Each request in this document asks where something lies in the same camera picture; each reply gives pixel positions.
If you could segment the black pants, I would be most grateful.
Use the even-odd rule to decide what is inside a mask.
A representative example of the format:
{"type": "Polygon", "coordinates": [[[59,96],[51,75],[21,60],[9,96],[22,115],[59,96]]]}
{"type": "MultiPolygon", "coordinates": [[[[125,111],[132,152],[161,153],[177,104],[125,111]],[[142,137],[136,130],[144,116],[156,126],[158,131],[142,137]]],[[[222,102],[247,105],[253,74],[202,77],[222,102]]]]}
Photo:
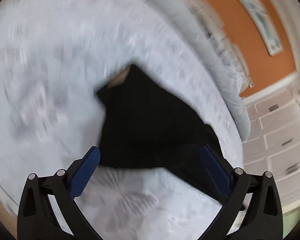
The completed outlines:
{"type": "Polygon", "coordinates": [[[211,162],[222,155],[214,129],[181,99],[131,65],[118,85],[96,97],[106,109],[100,164],[118,169],[165,168],[192,187],[224,203],[230,183],[211,162]]]}

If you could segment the white panelled wardrobe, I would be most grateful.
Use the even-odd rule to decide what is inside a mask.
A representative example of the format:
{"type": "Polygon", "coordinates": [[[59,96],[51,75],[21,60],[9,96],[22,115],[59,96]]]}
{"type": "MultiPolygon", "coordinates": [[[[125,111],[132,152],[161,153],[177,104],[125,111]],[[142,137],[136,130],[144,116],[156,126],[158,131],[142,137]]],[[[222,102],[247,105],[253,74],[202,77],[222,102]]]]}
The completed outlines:
{"type": "Polygon", "coordinates": [[[272,173],[282,210],[300,206],[300,79],[291,76],[247,105],[251,132],[243,143],[247,173],[272,173]]]}

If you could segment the plain grey folded duvet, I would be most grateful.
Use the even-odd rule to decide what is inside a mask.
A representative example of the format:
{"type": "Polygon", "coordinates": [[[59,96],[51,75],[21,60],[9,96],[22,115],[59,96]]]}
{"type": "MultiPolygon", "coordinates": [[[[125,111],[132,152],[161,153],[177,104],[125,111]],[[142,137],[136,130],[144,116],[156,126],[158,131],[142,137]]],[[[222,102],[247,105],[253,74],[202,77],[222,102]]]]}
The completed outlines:
{"type": "Polygon", "coordinates": [[[150,0],[150,3],[167,16],[171,24],[194,49],[201,63],[213,77],[241,139],[247,140],[251,130],[250,120],[247,109],[239,97],[234,67],[223,63],[221,55],[213,48],[212,36],[200,26],[198,18],[181,0],[150,0]]]}

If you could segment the butterfly pattern grey bedspread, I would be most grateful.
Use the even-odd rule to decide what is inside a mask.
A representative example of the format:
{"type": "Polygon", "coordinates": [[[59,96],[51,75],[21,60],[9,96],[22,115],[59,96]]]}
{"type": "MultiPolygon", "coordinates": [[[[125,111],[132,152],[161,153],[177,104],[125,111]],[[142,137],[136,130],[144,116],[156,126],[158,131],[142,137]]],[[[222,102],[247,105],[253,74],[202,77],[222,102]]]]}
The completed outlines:
{"type": "MultiPolygon", "coordinates": [[[[209,71],[150,0],[6,0],[0,6],[0,201],[16,215],[27,176],[49,176],[101,136],[93,91],[136,61],[210,124],[243,164],[209,71]]],[[[104,239],[197,239],[220,204],[164,169],[98,168],[76,200],[104,239]]]]}

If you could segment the framed wall picture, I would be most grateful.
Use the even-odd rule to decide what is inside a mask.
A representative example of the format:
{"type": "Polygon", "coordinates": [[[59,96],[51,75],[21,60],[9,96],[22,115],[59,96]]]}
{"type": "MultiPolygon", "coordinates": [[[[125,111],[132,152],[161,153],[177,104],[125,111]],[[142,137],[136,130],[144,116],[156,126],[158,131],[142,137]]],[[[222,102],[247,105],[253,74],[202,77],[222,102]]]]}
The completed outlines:
{"type": "Polygon", "coordinates": [[[259,33],[262,36],[267,51],[271,57],[283,52],[283,46],[277,29],[261,0],[239,0],[243,5],[259,33]]]}

